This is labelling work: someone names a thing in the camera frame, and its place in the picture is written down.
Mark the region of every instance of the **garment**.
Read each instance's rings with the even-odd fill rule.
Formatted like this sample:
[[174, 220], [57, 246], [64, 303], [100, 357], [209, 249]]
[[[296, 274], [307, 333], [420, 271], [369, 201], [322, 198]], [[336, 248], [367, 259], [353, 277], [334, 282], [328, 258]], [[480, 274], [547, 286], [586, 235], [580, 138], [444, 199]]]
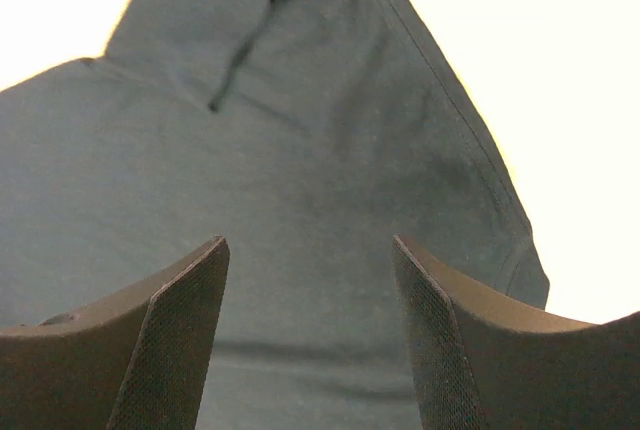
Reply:
[[132, 0], [105, 56], [0, 94], [0, 324], [212, 235], [232, 257], [199, 429], [410, 429], [407, 233], [543, 307], [482, 120], [407, 0]]

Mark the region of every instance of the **dark gray cloth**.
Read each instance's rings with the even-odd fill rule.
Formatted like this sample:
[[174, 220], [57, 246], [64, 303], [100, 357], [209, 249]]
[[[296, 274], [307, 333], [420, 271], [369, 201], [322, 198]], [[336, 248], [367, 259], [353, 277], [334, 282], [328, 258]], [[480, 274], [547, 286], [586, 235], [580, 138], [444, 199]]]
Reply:
[[103, 58], [0, 94], [0, 324], [228, 238], [199, 429], [420, 427], [394, 233], [545, 304], [496, 146], [407, 0], [133, 0]]

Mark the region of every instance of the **cloth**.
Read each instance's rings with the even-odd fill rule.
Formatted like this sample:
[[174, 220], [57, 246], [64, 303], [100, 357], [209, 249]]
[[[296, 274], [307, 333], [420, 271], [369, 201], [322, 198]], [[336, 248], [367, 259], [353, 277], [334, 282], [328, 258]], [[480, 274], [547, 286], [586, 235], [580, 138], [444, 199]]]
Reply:
[[407, 0], [132, 0], [104, 57], [0, 94], [0, 324], [212, 235], [199, 429], [420, 428], [391, 236], [544, 307], [531, 227]]

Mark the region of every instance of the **white surface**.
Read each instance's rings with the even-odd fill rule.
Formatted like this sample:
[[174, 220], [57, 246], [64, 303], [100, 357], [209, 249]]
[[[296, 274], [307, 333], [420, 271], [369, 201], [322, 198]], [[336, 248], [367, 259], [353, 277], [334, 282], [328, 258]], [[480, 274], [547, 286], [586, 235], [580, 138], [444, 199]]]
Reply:
[[[128, 0], [0, 0], [0, 89], [99, 55]], [[534, 225], [548, 310], [640, 310], [638, 0], [412, 0], [487, 121]]]

